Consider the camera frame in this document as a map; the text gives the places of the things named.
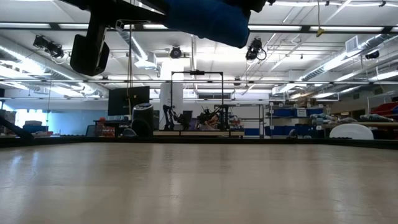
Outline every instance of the wooden platform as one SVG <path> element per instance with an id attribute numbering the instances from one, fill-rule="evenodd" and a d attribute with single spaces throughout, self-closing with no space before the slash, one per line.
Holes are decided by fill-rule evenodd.
<path id="1" fill-rule="evenodd" d="M 244 131 L 154 131 L 154 136 L 244 136 Z"/>
<path id="2" fill-rule="evenodd" d="M 335 128 L 339 125 L 344 123 L 331 123 L 331 124 L 324 124 L 322 125 L 323 128 Z M 374 127 L 374 128 L 398 128 L 398 122 L 352 122 L 350 124 L 360 124 L 367 127 Z"/>
<path id="3" fill-rule="evenodd" d="M 84 143 L 0 150 L 2 224 L 393 224 L 398 151 Z"/>

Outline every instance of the white chair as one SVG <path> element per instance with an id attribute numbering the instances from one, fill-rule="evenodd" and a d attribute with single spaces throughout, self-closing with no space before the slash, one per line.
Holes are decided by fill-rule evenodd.
<path id="1" fill-rule="evenodd" d="M 373 140 L 372 131 L 360 124 L 342 124 L 331 130 L 329 137 L 331 138 L 351 138 L 360 140 Z"/>

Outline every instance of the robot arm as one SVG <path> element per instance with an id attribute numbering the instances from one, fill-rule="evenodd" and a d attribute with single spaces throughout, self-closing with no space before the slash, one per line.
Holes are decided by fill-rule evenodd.
<path id="1" fill-rule="evenodd" d="M 166 125 L 164 130 L 165 131 L 174 131 L 174 122 L 176 121 L 178 124 L 181 124 L 183 126 L 184 130 L 188 130 L 189 128 L 189 122 L 187 119 L 184 117 L 184 115 L 180 114 L 180 116 L 177 116 L 176 112 L 174 112 L 173 108 L 171 106 L 163 105 L 163 112 L 164 116 L 166 117 Z"/>

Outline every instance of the yellow tag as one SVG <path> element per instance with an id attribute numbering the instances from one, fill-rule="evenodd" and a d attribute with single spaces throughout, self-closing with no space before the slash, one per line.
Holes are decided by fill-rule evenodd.
<path id="1" fill-rule="evenodd" d="M 318 28 L 317 37 L 320 37 L 324 33 L 324 31 L 325 31 L 324 29 Z"/>

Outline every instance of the black monitor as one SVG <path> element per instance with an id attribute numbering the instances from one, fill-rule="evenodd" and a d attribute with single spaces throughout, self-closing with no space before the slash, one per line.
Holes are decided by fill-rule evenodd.
<path id="1" fill-rule="evenodd" d="M 149 86 L 129 88 L 131 109 L 141 103 L 149 103 Z M 130 111 L 127 88 L 109 91 L 108 116 L 127 115 Z"/>

